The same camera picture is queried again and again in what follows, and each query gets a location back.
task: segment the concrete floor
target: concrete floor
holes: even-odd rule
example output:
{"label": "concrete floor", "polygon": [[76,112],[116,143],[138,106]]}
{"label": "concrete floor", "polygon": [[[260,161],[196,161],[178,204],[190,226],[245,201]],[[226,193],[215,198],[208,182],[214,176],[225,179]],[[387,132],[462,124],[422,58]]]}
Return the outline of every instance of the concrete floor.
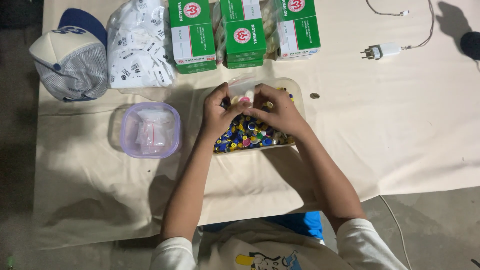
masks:
{"label": "concrete floor", "polygon": [[[0,31],[0,263],[15,257],[15,269],[148,269],[152,239],[117,241],[56,250],[32,246],[38,75],[28,48],[40,27]],[[385,196],[405,236],[413,269],[475,270],[480,261],[480,187]],[[380,236],[404,264],[400,234],[383,201],[363,207]],[[336,250],[324,220],[325,242]]]}

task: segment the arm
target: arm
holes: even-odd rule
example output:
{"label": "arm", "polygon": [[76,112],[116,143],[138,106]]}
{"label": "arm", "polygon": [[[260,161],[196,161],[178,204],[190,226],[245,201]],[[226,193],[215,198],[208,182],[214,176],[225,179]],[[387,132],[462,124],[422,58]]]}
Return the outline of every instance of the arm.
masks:
{"label": "arm", "polygon": [[[335,233],[348,220],[366,219],[355,189],[328,155],[288,94],[266,85],[258,85],[255,92],[254,109],[248,109],[244,114],[260,118],[294,137],[300,156],[313,175],[315,197]],[[257,109],[265,101],[274,105],[270,113]]]}
{"label": "arm", "polygon": [[228,129],[232,120],[251,106],[251,103],[240,102],[225,110],[220,104],[226,97],[228,84],[223,83],[205,99],[202,127],[185,165],[185,171],[178,179],[165,209],[160,232],[161,241],[183,237],[192,242],[202,213],[213,145]]}

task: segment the power plug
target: power plug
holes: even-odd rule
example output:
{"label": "power plug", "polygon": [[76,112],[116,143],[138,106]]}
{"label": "power plug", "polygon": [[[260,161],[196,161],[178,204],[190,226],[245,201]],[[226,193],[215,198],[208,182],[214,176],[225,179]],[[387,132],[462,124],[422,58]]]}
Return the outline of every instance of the power plug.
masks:
{"label": "power plug", "polygon": [[380,60],[384,56],[397,55],[402,51],[402,48],[396,42],[383,43],[380,45],[369,46],[368,49],[361,53],[365,53],[362,59]]}

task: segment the hand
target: hand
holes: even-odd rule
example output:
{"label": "hand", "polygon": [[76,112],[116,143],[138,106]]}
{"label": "hand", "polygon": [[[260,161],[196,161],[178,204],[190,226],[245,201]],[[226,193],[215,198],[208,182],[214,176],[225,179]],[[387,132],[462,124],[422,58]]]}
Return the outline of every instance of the hand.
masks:
{"label": "hand", "polygon": [[[267,101],[273,103],[270,113],[260,110]],[[286,91],[264,84],[255,87],[253,109],[247,109],[243,114],[262,119],[275,129],[294,137],[310,128]]]}
{"label": "hand", "polygon": [[252,105],[250,102],[243,101],[226,110],[220,104],[227,97],[229,97],[228,83],[222,83],[205,99],[201,134],[212,142],[215,142],[227,131],[237,115]]}

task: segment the purple lid container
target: purple lid container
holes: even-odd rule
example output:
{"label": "purple lid container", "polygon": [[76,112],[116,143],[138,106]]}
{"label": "purple lid container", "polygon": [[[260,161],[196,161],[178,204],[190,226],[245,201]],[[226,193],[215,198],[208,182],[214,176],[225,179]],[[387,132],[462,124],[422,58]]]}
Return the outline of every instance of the purple lid container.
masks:
{"label": "purple lid container", "polygon": [[[138,124],[142,123],[142,119],[137,112],[145,109],[158,110],[166,109],[175,116],[175,133],[170,148],[166,148],[164,152],[144,155],[140,149],[140,144],[135,143],[138,136]],[[143,102],[131,106],[123,116],[120,131],[120,146],[123,151],[136,159],[164,159],[181,149],[181,126],[180,115],[172,106],[162,102]]]}

